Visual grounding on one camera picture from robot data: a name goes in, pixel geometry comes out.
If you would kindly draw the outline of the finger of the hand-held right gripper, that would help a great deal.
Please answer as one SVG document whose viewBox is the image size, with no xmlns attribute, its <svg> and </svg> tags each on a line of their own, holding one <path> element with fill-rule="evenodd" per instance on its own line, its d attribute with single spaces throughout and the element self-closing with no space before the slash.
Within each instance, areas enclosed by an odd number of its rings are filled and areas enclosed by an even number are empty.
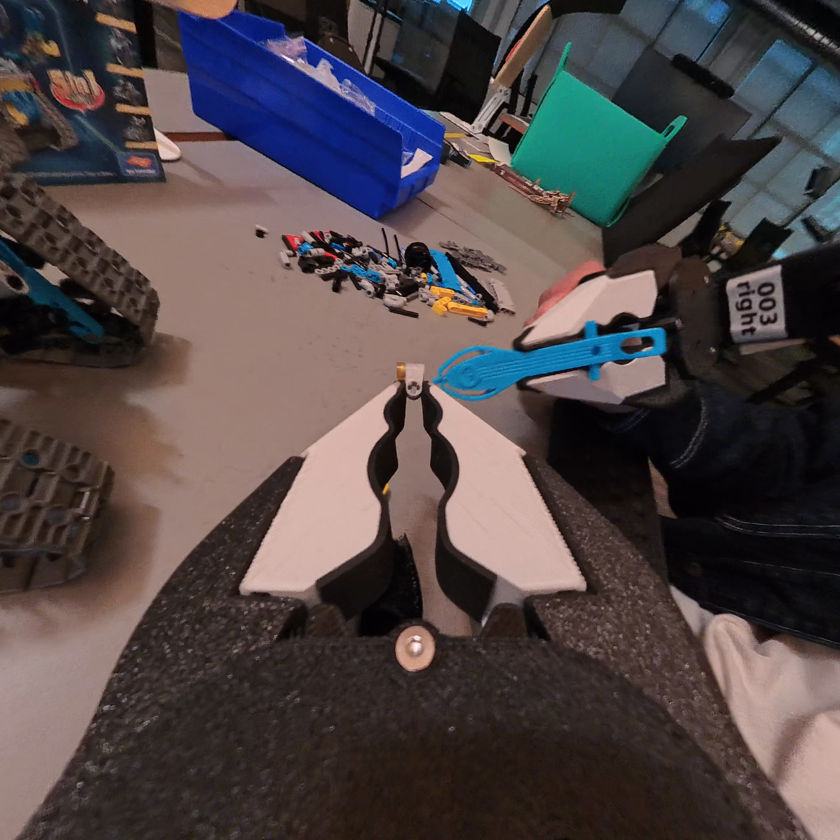
<svg viewBox="0 0 840 840">
<path fill-rule="evenodd" d="M 595 406 L 620 406 L 666 384 L 666 362 L 660 355 L 607 362 L 598 371 L 596 379 L 588 368 L 542 374 L 522 381 L 520 390 Z"/>
<path fill-rule="evenodd" d="M 522 333 L 522 348 L 536 350 L 572 340 L 582 334 L 588 322 L 603 328 L 623 316 L 641 322 L 653 315 L 657 296 L 652 269 L 619 277 L 596 276 L 577 285 L 536 318 Z"/>
</svg>

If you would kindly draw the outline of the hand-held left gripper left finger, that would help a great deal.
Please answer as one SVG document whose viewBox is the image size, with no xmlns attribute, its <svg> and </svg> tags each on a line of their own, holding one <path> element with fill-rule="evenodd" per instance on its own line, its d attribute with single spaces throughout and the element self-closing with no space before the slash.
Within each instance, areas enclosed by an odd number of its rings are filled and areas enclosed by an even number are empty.
<svg viewBox="0 0 840 840">
<path fill-rule="evenodd" d="M 385 487 L 402 429 L 403 387 L 388 385 L 302 453 L 242 595 L 374 602 L 384 593 L 393 567 Z"/>
</svg>

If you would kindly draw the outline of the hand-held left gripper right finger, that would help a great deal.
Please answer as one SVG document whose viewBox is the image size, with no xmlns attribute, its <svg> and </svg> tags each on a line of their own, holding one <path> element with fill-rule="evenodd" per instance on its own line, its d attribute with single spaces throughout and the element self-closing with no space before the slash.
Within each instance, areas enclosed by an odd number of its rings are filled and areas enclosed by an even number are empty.
<svg viewBox="0 0 840 840">
<path fill-rule="evenodd" d="M 435 570 L 471 619 L 533 595 L 584 592 L 586 581 L 518 445 L 444 393 L 424 389 L 430 467 L 444 494 Z"/>
</svg>

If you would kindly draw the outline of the light blue brick separator tool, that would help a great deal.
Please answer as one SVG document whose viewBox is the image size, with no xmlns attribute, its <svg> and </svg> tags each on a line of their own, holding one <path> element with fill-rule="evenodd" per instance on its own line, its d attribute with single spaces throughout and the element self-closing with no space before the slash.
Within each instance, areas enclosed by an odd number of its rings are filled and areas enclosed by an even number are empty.
<svg viewBox="0 0 840 840">
<path fill-rule="evenodd" d="M 668 335 L 662 328 L 609 332 L 588 322 L 579 338 L 536 350 L 469 347 L 443 364 L 432 383 L 462 400 L 486 400 L 539 375 L 588 368 L 591 378 L 596 379 L 601 364 L 626 363 L 652 355 L 663 359 L 667 348 Z"/>
</svg>

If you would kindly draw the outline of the blue tracked toy robot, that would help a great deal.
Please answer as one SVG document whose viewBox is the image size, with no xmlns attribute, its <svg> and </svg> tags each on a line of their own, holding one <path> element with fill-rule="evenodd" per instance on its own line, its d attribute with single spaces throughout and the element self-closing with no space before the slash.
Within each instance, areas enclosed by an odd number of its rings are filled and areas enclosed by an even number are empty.
<svg viewBox="0 0 840 840">
<path fill-rule="evenodd" d="M 2 123 L 2 359 L 120 368 L 149 349 L 160 299 L 148 278 L 14 167 Z M 113 470 L 93 453 L 1 423 L 1 592 L 43 589 L 87 567 Z"/>
</svg>

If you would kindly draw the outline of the person's right forearm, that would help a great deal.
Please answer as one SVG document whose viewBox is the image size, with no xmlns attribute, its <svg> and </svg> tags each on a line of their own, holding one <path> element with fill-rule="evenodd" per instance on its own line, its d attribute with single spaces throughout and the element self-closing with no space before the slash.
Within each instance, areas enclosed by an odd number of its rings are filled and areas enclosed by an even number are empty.
<svg viewBox="0 0 840 840">
<path fill-rule="evenodd" d="M 694 383 L 603 426 L 664 478 L 670 583 L 715 614 L 839 645 L 839 408 L 744 402 Z"/>
</svg>

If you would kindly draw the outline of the person's right hand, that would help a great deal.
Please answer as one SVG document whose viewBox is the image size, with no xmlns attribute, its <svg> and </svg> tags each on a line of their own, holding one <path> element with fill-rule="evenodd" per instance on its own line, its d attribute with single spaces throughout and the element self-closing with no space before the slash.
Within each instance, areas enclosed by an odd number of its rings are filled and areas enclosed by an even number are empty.
<svg viewBox="0 0 840 840">
<path fill-rule="evenodd" d="M 584 278 L 592 275 L 598 277 L 604 270 L 605 268 L 600 261 L 588 259 L 568 271 L 540 295 L 538 307 L 531 316 L 530 321 L 537 319 L 544 312 L 551 309 L 558 301 L 565 298 L 573 289 L 582 283 Z"/>
</svg>

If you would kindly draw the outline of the black dimpled mat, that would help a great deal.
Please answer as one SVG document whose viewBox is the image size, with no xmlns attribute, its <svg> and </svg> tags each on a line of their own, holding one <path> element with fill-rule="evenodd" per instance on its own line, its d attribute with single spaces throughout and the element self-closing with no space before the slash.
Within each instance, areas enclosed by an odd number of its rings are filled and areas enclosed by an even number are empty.
<svg viewBox="0 0 840 840">
<path fill-rule="evenodd" d="M 665 546 L 648 461 L 578 402 L 553 403 L 548 463 L 667 581 Z"/>
</svg>

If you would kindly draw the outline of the brown tangled small parts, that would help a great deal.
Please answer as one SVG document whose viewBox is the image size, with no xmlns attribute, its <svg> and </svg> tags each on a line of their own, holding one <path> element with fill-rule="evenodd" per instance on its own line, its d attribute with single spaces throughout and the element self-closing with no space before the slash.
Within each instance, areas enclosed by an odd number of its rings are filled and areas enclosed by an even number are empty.
<svg viewBox="0 0 840 840">
<path fill-rule="evenodd" d="M 546 190 L 541 187 L 539 182 L 532 182 L 500 164 L 494 169 L 494 172 L 516 193 L 526 197 L 530 203 L 541 206 L 552 216 L 563 216 L 571 209 L 575 192 L 563 193 L 556 190 Z"/>
</svg>

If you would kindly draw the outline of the pile of small brick pieces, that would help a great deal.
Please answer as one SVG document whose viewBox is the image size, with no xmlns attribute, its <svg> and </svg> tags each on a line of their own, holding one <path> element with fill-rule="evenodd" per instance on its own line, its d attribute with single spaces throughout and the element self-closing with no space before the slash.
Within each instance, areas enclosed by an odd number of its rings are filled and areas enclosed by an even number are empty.
<svg viewBox="0 0 840 840">
<path fill-rule="evenodd" d="M 507 268 L 475 248 L 441 241 L 402 246 L 384 229 L 379 247 L 331 229 L 282 234 L 278 260 L 285 269 L 329 284 L 348 286 L 380 302 L 389 312 L 416 319 L 425 306 L 444 317 L 460 316 L 482 326 L 516 314 L 503 278 Z"/>
</svg>

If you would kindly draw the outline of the person's white shirt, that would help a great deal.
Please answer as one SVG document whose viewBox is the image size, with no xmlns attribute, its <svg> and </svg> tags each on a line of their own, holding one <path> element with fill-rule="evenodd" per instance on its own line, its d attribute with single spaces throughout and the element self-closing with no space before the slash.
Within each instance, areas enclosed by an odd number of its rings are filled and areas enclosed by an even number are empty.
<svg viewBox="0 0 840 840">
<path fill-rule="evenodd" d="M 713 615 L 671 587 L 761 770 L 813 838 L 839 838 L 839 653 Z"/>
</svg>

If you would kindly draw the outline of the blue plastic bin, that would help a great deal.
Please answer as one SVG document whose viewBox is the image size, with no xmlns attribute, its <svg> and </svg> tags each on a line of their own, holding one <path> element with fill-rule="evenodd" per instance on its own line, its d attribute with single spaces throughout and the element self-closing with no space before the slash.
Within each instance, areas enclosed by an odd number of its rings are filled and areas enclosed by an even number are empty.
<svg viewBox="0 0 840 840">
<path fill-rule="evenodd" d="M 445 126 L 374 79 L 306 40 L 374 104 L 365 111 L 266 47 L 286 35 L 274 20 L 234 10 L 221 18 L 179 13 L 196 116 L 372 218 L 434 183 Z"/>
</svg>

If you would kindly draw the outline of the blue toy kit booklet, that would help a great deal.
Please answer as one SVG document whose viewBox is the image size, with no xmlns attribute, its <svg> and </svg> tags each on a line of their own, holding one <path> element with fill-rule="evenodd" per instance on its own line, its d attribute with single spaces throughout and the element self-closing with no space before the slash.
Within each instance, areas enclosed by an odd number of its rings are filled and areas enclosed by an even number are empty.
<svg viewBox="0 0 840 840">
<path fill-rule="evenodd" d="M 138 7 L 1 2 L 2 172 L 41 185 L 163 182 Z"/>
</svg>

